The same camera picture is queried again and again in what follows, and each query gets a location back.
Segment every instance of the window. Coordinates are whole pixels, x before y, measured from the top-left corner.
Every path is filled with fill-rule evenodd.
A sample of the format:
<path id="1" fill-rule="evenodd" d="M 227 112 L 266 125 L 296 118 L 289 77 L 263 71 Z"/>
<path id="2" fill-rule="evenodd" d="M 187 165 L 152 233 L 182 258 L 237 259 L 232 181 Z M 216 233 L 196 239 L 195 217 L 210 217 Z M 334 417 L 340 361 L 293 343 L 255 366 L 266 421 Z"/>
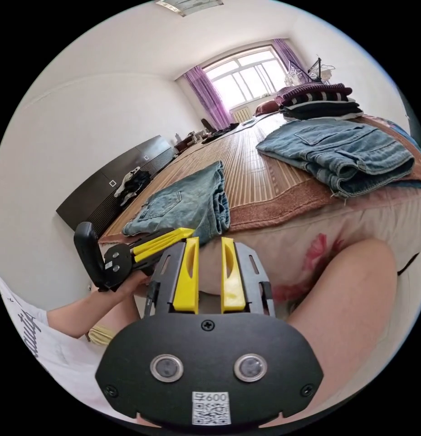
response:
<path id="1" fill-rule="evenodd" d="M 286 72 L 271 47 L 239 53 L 210 65 L 206 74 L 227 109 L 275 94 L 286 86 Z"/>

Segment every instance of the white t-shirt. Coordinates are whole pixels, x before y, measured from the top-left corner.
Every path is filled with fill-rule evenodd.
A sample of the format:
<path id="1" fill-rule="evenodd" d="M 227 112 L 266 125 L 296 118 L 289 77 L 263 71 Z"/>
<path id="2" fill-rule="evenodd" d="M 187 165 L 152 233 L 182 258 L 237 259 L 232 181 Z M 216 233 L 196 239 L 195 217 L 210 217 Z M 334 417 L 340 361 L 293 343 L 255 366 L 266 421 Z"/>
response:
<path id="1" fill-rule="evenodd" d="M 0 293 L 15 328 L 38 362 L 69 394 L 93 409 L 137 422 L 109 405 L 95 379 L 105 347 L 74 339 L 49 327 L 47 312 L 15 296 L 0 278 Z"/>

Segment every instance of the qr code label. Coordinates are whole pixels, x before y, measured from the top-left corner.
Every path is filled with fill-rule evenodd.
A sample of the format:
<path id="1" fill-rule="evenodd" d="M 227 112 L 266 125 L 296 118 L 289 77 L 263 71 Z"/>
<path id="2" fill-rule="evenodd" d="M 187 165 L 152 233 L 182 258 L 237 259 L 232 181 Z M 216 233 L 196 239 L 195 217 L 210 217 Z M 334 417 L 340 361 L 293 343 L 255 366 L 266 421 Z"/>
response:
<path id="1" fill-rule="evenodd" d="M 196 426 L 227 426 L 230 422 L 228 392 L 193 392 L 192 424 Z"/>

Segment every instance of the bed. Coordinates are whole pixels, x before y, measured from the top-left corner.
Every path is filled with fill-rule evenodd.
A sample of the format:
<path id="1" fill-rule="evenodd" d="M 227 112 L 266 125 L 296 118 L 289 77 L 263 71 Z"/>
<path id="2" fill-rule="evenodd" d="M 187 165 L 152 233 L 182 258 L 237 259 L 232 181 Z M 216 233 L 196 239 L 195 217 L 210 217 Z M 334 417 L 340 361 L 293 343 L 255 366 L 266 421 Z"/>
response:
<path id="1" fill-rule="evenodd" d="M 362 121 L 380 126 L 374 117 Z M 123 236 L 122 228 L 150 195 L 221 160 L 231 216 L 224 236 L 257 252 L 276 303 L 305 295 L 336 253 L 369 237 L 386 241 L 398 270 L 403 269 L 421 252 L 421 188 L 385 187 L 345 202 L 332 197 L 328 187 L 310 174 L 258 154 L 256 145 L 285 122 L 281 114 L 273 114 L 209 144 L 192 146 L 155 177 L 99 243 L 106 249 L 113 243 L 131 242 L 133 238 Z M 421 176 L 421 154 L 414 147 L 412 152 L 414 171 Z M 214 238 L 201 248 L 201 291 L 220 293 L 215 285 L 220 265 L 220 242 Z"/>

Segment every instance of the black cabinet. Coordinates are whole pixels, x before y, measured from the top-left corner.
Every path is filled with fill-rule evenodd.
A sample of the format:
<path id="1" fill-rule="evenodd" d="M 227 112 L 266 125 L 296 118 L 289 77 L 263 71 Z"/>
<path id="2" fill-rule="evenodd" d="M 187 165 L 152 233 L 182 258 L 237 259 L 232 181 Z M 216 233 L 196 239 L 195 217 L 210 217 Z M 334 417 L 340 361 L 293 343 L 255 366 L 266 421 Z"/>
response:
<path id="1" fill-rule="evenodd" d="M 100 237 L 122 212 L 114 194 L 121 186 L 124 176 L 140 167 L 154 177 L 174 157 L 174 148 L 162 136 L 149 139 L 88 177 L 63 201 L 56 212 L 73 230 L 83 221 L 93 223 Z"/>
<path id="2" fill-rule="evenodd" d="M 101 172 L 97 171 L 85 180 L 65 201 L 58 207 L 58 215 L 73 229 L 89 217 L 93 211 L 115 191 L 110 180 Z"/>
<path id="3" fill-rule="evenodd" d="M 121 185 L 124 176 L 144 164 L 144 159 L 140 151 L 133 147 L 126 153 L 121 154 L 113 161 L 102 167 L 100 171 L 109 179 L 109 182 L 116 187 Z"/>

